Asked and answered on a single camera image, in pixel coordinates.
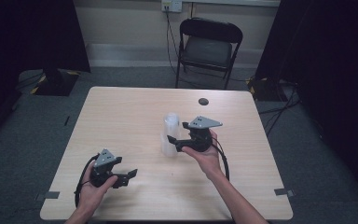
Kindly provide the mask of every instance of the baseboard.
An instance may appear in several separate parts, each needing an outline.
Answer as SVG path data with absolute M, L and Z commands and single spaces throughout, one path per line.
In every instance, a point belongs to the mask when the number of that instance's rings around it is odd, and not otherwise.
M 86 50 L 91 67 L 176 66 L 177 63 L 173 47 L 169 50 L 171 63 L 166 47 L 87 44 Z M 239 50 L 234 67 L 257 68 L 262 53 L 262 49 Z

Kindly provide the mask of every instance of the wrist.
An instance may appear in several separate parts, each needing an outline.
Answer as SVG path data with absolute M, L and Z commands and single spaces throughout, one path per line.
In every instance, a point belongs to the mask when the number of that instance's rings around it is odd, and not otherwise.
M 215 171 L 211 171 L 209 172 L 207 175 L 208 179 L 210 179 L 212 182 L 214 182 L 215 180 L 221 178 L 221 177 L 225 177 L 225 175 L 223 174 L 222 170 L 220 169 L 216 169 Z
M 73 220 L 74 223 L 86 223 L 93 215 L 92 211 L 79 206 L 74 213 L 72 214 L 70 220 Z

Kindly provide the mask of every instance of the black cable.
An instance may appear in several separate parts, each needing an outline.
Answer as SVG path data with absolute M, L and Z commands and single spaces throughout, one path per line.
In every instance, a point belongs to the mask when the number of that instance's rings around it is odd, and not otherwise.
M 168 32 L 170 31 L 170 22 L 168 20 L 167 22 L 167 51 L 168 51 L 168 60 L 170 61 L 170 65 L 171 65 L 171 69 L 173 71 L 174 74 L 176 74 L 175 70 L 173 69 L 172 66 L 172 62 L 171 62 L 171 54 L 170 54 L 170 40 L 168 38 Z
M 213 90 L 222 90 L 222 89 L 216 88 L 216 87 L 214 87 L 214 86 L 210 86 L 210 85 L 206 85 L 206 84 L 201 84 L 201 83 L 190 82 L 190 81 L 187 81 L 187 80 L 183 79 L 182 77 L 180 77 L 179 79 L 180 79 L 180 81 L 185 82 L 185 83 L 188 83 L 188 84 L 192 85 L 194 88 L 197 88 L 197 89 L 205 90 L 204 88 L 207 88 L 207 90 L 210 90 L 210 89 L 213 89 Z
M 173 48 L 175 49 L 176 57 L 179 57 L 178 51 L 176 50 L 175 38 L 173 37 L 173 33 L 172 33 L 172 27 L 171 27 L 169 12 L 166 10 L 166 11 L 165 11 L 165 14 L 167 15 L 168 29 L 171 31 L 171 37 L 172 37 L 172 42 L 173 42 Z
M 264 125 L 264 129 L 267 129 L 267 127 L 269 126 L 269 123 L 276 117 L 278 116 L 278 114 L 281 112 L 282 110 L 279 110 L 278 113 L 274 114 L 266 123 L 266 125 Z
M 19 91 L 19 90 L 21 90 L 22 88 L 25 88 L 25 87 L 27 87 L 27 86 L 31 86 L 32 84 L 35 84 L 35 83 L 43 76 L 43 74 L 44 74 L 44 73 L 42 72 L 42 73 L 40 73 L 40 74 L 34 75 L 34 76 L 32 76 L 32 77 L 27 77 L 26 79 L 20 81 L 17 85 L 20 85 L 21 83 L 23 83 L 23 82 L 25 82 L 26 80 L 29 80 L 29 79 L 31 79 L 31 78 L 39 77 L 37 80 L 35 80 L 35 81 L 33 81 L 33 82 L 29 83 L 29 84 L 25 84 L 25 85 L 23 85 L 23 86 L 20 86 L 20 87 L 16 88 L 16 91 Z
M 86 173 L 87 168 L 89 167 L 90 163 L 91 163 L 92 161 L 97 160 L 99 155 L 100 155 L 100 153 L 98 153 L 97 155 L 91 157 L 91 159 L 89 159 L 89 161 L 87 162 L 86 166 L 84 167 L 83 172 L 81 173 L 79 182 L 77 183 L 76 191 L 74 192 L 74 194 L 75 194 L 75 206 L 76 206 L 76 207 L 79 205 L 79 199 L 80 199 L 80 191 L 81 191 L 81 188 L 83 187 L 84 184 L 86 184 L 86 183 L 89 182 L 89 181 L 86 181 L 85 183 L 82 183 L 84 174 Z
M 296 86 L 293 87 L 293 91 L 292 91 L 292 94 L 291 94 L 291 97 L 290 99 L 293 100 L 293 96 L 296 92 Z M 292 104 L 286 104 L 284 107 L 281 107 L 281 108 L 273 108 L 273 109 L 269 109 L 269 110 L 265 110 L 265 111 L 261 111 L 261 112 L 258 112 L 259 115 L 262 115 L 262 114 L 268 114 L 268 113 L 273 113 L 273 112 L 279 112 L 281 110 L 285 110 L 287 108 L 291 108 L 295 105 L 298 105 L 299 103 L 301 102 L 300 99 L 298 99 L 295 103 L 292 103 Z
M 275 117 L 276 115 L 278 115 L 278 117 L 274 120 L 274 122 L 272 123 L 271 127 L 269 128 L 269 130 L 267 131 L 266 136 L 269 136 L 269 133 L 271 132 L 272 128 L 275 126 L 276 122 L 278 121 L 279 117 L 281 116 L 281 114 L 283 113 L 284 110 L 286 110 L 290 104 L 290 102 L 293 100 L 293 96 L 295 95 L 295 88 L 293 88 L 292 94 L 290 96 L 290 99 L 287 101 L 286 105 L 283 107 L 283 109 L 281 109 L 277 114 L 275 114 L 273 117 Z
M 226 157 L 226 155 L 225 155 L 225 152 L 223 151 L 223 148 L 222 148 L 222 145 L 220 145 L 220 143 L 219 143 L 219 141 L 217 141 L 217 139 L 216 138 L 214 138 L 214 137 L 212 137 L 212 139 L 214 139 L 215 141 L 216 141 L 216 143 L 220 146 L 220 148 L 219 147 L 217 147 L 217 146 L 215 146 L 214 144 L 212 144 L 212 147 L 214 147 L 218 152 L 219 152 L 219 154 L 222 156 L 222 161 L 223 161 L 223 164 L 224 164 L 224 166 L 225 166 L 225 172 L 226 172 L 226 178 L 227 178 L 227 180 L 229 181 L 229 169 L 228 169 L 228 162 L 227 162 L 227 157 Z
M 195 73 L 195 74 L 205 75 L 205 76 L 209 76 L 209 77 L 220 77 L 220 76 L 210 74 L 210 73 L 196 72 L 194 70 L 191 70 L 188 67 L 187 67 L 187 70 L 189 70 L 190 72 Z M 236 79 L 236 78 L 232 78 L 232 77 L 229 80 L 239 81 L 239 82 L 246 82 L 247 81 L 246 79 L 242 80 L 242 79 Z
M 193 8 L 194 8 L 194 3 L 191 3 L 191 13 L 190 13 L 190 18 L 193 18 Z

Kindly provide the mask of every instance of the gray carpet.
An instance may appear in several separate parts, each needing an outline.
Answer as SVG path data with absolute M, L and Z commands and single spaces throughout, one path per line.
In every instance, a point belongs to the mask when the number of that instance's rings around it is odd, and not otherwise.
M 34 84 L 21 89 L 17 109 L 0 128 L 0 223 L 49 223 L 39 217 L 48 191 L 81 107 L 93 86 L 173 88 L 170 67 L 92 68 L 82 73 L 68 97 L 30 94 Z M 40 71 L 24 72 L 20 81 Z M 254 69 L 236 68 L 229 90 L 247 91 L 243 82 Z M 188 72 L 183 78 L 222 87 L 220 77 Z M 19 86 L 33 83 L 37 77 Z M 180 83 L 181 88 L 197 85 Z M 290 96 L 291 88 L 285 87 Z M 281 102 L 256 102 L 259 111 L 282 107 Z M 274 113 L 261 115 L 266 125 Z M 294 217 L 272 223 L 358 223 L 358 184 L 334 151 L 319 138 L 315 121 L 302 105 L 284 111 L 268 135 Z

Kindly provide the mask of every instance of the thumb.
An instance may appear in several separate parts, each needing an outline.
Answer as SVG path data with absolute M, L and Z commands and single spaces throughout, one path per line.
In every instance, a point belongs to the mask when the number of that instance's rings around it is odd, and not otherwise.
M 118 180 L 118 177 L 116 175 L 109 177 L 104 184 L 100 186 L 100 189 L 103 190 L 103 192 L 107 192 L 107 190 L 112 187 L 116 181 Z

